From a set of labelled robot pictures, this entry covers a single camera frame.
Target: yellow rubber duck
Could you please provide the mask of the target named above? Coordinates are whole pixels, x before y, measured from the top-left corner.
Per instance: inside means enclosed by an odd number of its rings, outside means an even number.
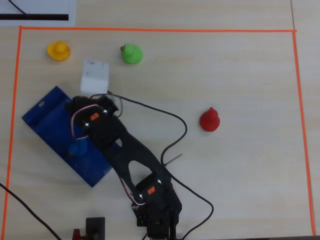
[[[56,61],[66,60],[70,55],[70,48],[64,41],[51,43],[46,51]]]

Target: blue tray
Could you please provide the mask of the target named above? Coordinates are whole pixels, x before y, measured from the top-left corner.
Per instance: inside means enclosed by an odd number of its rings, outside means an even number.
[[[65,103],[71,99],[57,86],[34,105],[22,119],[49,145],[83,180],[94,187],[112,168],[105,156],[87,138],[88,151],[80,157],[69,157],[68,148],[74,142],[70,130],[71,116]],[[83,136],[79,127],[74,134]]]

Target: table surface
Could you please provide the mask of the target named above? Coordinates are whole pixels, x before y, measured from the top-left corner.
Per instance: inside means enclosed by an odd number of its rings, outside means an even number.
[[[319,62],[316,39],[320,3],[293,0],[300,79],[305,110],[315,225],[320,224]],[[289,0],[77,1],[77,27],[170,29],[292,29]],[[6,182],[17,27],[1,27],[0,181]],[[46,47],[66,41],[70,58],[54,62]],[[141,63],[128,66],[120,46],[138,44]],[[181,33],[23,30],[10,166],[10,189],[61,237],[70,239],[85,218],[106,218],[109,239],[141,239],[130,201],[115,172],[90,188],[21,119],[58,85],[80,94],[84,58],[110,64],[110,90],[181,116],[186,137],[166,155],[180,153],[169,170],[209,199],[212,218],[188,239],[267,238],[312,235],[293,39],[279,33]],[[214,107],[221,124],[206,133],[201,113]],[[121,121],[157,158],[184,130],[176,119],[124,103]],[[146,174],[130,165],[133,181]],[[178,237],[204,219],[210,207],[173,183],[182,202]],[[4,205],[0,192],[0,205]],[[5,239],[53,239],[20,203],[9,196]]]

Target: white cube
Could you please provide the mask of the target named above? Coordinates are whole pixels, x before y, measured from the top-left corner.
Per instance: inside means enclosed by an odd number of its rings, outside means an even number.
[[[82,94],[106,94],[109,85],[109,64],[103,61],[85,59],[83,62]]]

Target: green rubber duck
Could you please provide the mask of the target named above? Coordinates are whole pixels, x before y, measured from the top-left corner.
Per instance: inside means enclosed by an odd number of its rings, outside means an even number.
[[[121,48],[121,55],[127,64],[137,64],[143,58],[140,47],[132,44],[125,44]]]

